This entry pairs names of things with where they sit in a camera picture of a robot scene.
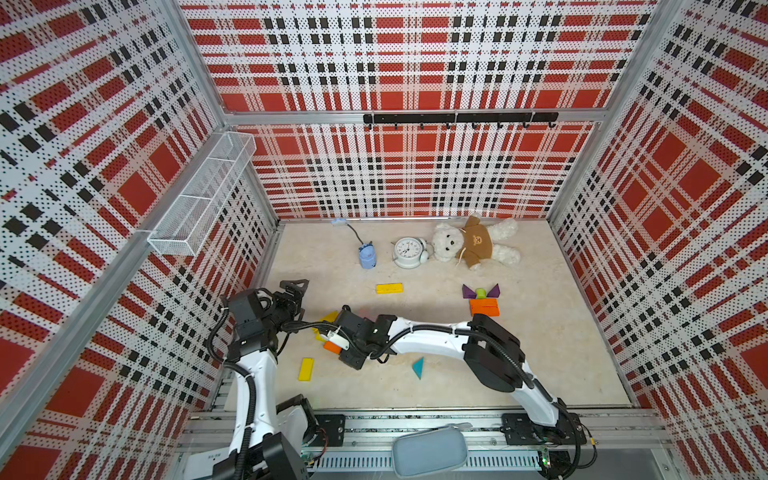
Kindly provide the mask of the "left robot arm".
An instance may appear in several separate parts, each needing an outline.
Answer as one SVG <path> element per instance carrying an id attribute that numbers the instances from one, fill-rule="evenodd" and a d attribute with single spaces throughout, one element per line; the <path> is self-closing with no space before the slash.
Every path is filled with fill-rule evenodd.
<path id="1" fill-rule="evenodd" d="M 308 400 L 276 402 L 278 334 L 303 317 L 309 281 L 284 280 L 280 290 L 247 289 L 222 301 L 222 316 L 205 346 L 236 374 L 235 429 L 228 452 L 212 467 L 214 479 L 309 479 L 301 457 L 318 423 Z"/>

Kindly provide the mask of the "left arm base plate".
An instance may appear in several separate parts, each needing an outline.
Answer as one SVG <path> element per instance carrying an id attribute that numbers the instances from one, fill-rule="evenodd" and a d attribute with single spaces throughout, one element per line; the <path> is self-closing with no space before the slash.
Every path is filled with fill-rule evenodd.
<path id="1" fill-rule="evenodd" d="M 343 414 L 320 414 L 309 420 L 304 435 L 307 447 L 341 447 L 344 444 L 346 416 Z"/>

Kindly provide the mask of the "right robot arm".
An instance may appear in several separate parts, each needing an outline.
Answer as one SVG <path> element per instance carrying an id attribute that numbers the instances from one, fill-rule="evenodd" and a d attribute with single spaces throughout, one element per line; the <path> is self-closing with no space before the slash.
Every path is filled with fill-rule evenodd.
<path id="1" fill-rule="evenodd" d="M 531 371 L 520 340 L 487 315 L 454 324 L 384 314 L 370 320 L 345 306 L 332 322 L 293 320 L 284 325 L 291 333 L 310 328 L 339 346 L 339 359 L 356 370 L 368 360 L 382 363 L 387 356 L 407 353 L 462 360 L 482 385 L 511 395 L 523 408 L 528 417 L 520 434 L 524 442 L 579 446 L 588 442 L 579 418 Z"/>

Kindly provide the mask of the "orange rectangular block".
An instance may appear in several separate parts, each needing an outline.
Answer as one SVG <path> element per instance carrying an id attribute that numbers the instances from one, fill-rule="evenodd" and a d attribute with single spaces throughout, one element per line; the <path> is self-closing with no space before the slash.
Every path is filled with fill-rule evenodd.
<path id="1" fill-rule="evenodd" d="M 498 317 L 500 315 L 500 310 L 497 306 L 491 305 L 491 306 L 471 306 L 470 311 L 472 315 L 476 314 L 482 314 L 489 317 Z"/>

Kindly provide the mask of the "purple triangle block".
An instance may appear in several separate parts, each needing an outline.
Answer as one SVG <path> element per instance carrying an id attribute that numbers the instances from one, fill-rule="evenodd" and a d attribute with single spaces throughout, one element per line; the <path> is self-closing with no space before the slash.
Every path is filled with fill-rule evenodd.
<path id="1" fill-rule="evenodd" d="M 500 287 L 498 284 L 494 285 L 490 290 L 486 292 L 486 297 L 489 299 L 497 299 L 500 296 Z"/>
<path id="2" fill-rule="evenodd" d="M 476 291 L 467 285 L 462 285 L 462 296 L 464 299 L 476 299 Z"/>

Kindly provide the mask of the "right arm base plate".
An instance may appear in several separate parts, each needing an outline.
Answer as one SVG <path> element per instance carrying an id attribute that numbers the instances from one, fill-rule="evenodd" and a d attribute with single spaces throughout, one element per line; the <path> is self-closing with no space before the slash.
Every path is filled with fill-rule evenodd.
<path id="1" fill-rule="evenodd" d="M 570 420 L 559 414 L 555 427 L 533 423 L 525 413 L 505 413 L 501 416 L 501 432 L 508 445 L 586 445 L 588 440 L 577 415 Z"/>

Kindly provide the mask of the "orange trapezoid block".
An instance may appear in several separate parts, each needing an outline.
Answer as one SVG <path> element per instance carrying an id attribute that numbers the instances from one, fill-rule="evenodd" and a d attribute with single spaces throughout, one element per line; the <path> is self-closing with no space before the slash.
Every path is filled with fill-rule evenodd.
<path id="1" fill-rule="evenodd" d="M 496 299 L 473 299 L 470 301 L 470 306 L 475 309 L 491 309 L 497 308 L 498 302 Z"/>

